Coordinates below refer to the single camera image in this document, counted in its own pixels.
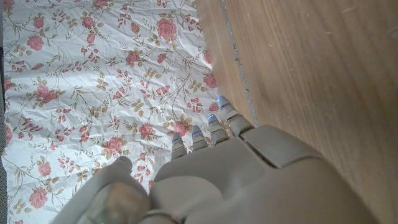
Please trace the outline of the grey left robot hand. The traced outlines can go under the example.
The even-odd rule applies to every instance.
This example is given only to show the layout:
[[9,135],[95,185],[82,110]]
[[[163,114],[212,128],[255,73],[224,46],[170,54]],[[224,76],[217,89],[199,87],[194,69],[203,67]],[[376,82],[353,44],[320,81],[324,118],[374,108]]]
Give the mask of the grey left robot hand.
[[193,152],[172,136],[172,159],[149,191],[125,156],[97,172],[55,223],[376,223],[326,159],[273,126],[254,127],[223,96],[229,124],[208,117],[213,147],[198,126]]

